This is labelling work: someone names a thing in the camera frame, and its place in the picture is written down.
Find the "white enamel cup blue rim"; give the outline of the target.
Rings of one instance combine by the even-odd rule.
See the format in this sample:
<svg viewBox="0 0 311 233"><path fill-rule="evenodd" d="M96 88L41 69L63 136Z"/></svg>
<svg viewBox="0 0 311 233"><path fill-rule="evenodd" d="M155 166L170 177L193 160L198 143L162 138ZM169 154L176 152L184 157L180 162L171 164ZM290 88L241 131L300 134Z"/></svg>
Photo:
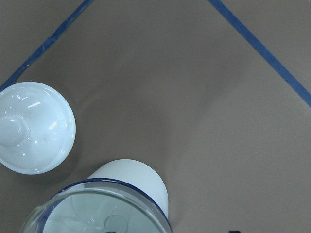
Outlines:
<svg viewBox="0 0 311 233"><path fill-rule="evenodd" d="M59 194L69 194L78 219L104 233L172 232L166 186L140 161L111 161Z"/></svg>

